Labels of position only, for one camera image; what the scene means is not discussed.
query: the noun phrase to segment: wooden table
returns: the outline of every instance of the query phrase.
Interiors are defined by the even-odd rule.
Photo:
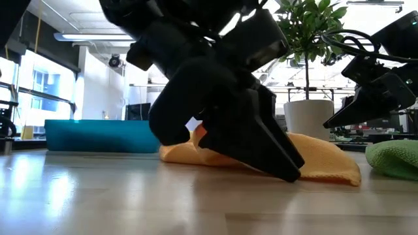
[[[379,176],[350,154],[361,187],[156,155],[14,153],[0,157],[0,234],[418,234],[418,183]]]

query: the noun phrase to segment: green towel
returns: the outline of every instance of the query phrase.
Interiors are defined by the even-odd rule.
[[[378,172],[418,181],[418,141],[392,140],[366,148],[366,159]]]

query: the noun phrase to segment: plant stem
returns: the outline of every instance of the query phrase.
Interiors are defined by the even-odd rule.
[[[305,75],[305,79],[306,79],[306,99],[309,99],[309,58],[308,58],[308,53],[305,52],[305,69],[306,69],[306,75]]]

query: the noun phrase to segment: teal container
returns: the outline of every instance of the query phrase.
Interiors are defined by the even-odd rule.
[[[148,121],[46,120],[50,151],[157,153],[160,143]]]

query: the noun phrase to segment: orange cloth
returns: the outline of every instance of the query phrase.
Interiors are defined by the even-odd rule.
[[[161,160],[168,163],[183,163],[206,166],[247,167],[241,162],[198,147],[199,140],[206,130],[199,125],[191,133],[191,140],[176,146],[162,146]],[[360,170],[355,161],[340,148],[330,142],[318,140],[303,134],[289,133],[289,138],[305,160],[300,169],[301,180],[322,181],[329,183],[359,186]]]

